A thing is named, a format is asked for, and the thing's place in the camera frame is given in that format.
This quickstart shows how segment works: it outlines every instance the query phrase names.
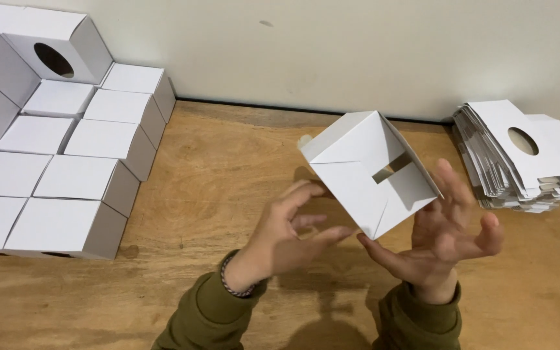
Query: wooden table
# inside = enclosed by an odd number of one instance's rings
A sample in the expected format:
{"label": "wooden table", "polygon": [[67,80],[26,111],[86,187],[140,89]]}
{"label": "wooden table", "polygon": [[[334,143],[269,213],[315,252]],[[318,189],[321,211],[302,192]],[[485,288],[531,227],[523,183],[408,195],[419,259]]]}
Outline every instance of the wooden table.
{"label": "wooden table", "polygon": [[[0,257],[0,349],[147,349],[198,275],[247,241],[265,201],[312,176],[297,140],[336,118],[179,101],[115,261]],[[447,128],[396,124],[426,166],[446,157],[464,171]],[[329,199],[304,210],[354,225]],[[560,350],[560,208],[497,214],[505,250],[459,265],[462,347]],[[407,249],[411,224],[380,242]],[[370,349],[377,300],[397,282],[352,237],[275,278],[243,343]]]}

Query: circular window cutout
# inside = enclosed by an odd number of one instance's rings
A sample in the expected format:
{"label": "circular window cutout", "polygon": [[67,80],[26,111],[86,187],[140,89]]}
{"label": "circular window cutout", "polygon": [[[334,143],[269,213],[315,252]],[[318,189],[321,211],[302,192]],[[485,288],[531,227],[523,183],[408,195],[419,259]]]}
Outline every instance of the circular window cutout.
{"label": "circular window cutout", "polygon": [[38,42],[34,44],[34,51],[38,58],[51,69],[53,73],[58,76],[63,76],[64,78],[72,78],[75,75],[73,67],[68,63],[68,61],[57,52],[53,47]]}
{"label": "circular window cutout", "polygon": [[507,130],[511,142],[522,152],[527,155],[536,156],[540,153],[540,149],[533,139],[527,133],[518,128],[509,128]]}

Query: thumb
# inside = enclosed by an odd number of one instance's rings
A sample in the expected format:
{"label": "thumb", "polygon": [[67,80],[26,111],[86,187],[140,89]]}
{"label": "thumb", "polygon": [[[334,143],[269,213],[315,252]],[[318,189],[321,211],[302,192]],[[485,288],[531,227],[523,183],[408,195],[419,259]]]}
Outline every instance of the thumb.
{"label": "thumb", "polygon": [[393,276],[403,279],[402,277],[409,273],[407,262],[399,254],[382,247],[362,232],[358,234],[358,240],[367,249],[368,256],[384,266]]}
{"label": "thumb", "polygon": [[340,241],[346,239],[350,235],[354,234],[354,231],[345,226],[335,226],[328,228],[327,230],[317,234],[306,240],[311,249],[316,251],[316,253],[321,253],[327,247],[335,245]]}

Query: hand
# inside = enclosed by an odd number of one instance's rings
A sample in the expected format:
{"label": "hand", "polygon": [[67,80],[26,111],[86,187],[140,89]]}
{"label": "hand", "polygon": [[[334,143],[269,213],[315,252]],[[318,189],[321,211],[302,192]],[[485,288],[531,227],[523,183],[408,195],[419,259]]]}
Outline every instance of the hand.
{"label": "hand", "polygon": [[481,218],[481,233],[466,233],[476,202],[471,190],[445,159],[438,161],[432,177],[444,198],[416,212],[411,250],[393,253],[365,234],[359,234],[358,240],[390,274],[411,283],[417,298],[430,304],[446,304],[453,298],[457,284],[455,265],[461,260],[498,254],[504,231],[496,215],[487,212]]}
{"label": "hand", "polygon": [[329,228],[311,238],[300,239],[296,230],[326,219],[325,215],[299,215],[300,206],[326,189],[308,180],[293,183],[282,195],[267,203],[250,240],[224,271],[230,289],[245,291],[254,283],[305,266],[321,252],[354,233],[351,228]]}

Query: wrist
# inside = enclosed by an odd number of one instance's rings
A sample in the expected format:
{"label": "wrist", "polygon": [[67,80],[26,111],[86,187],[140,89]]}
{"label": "wrist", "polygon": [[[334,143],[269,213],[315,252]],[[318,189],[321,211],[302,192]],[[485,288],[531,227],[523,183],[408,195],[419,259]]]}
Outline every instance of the wrist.
{"label": "wrist", "polygon": [[246,291],[265,278],[257,271],[256,263],[252,262],[249,255],[245,254],[243,250],[238,251],[230,259],[224,270],[226,284],[231,290],[238,293]]}
{"label": "wrist", "polygon": [[413,295],[423,303],[432,305],[443,305],[450,303],[455,296],[457,286],[457,272],[451,270],[445,280],[429,286],[413,285]]}

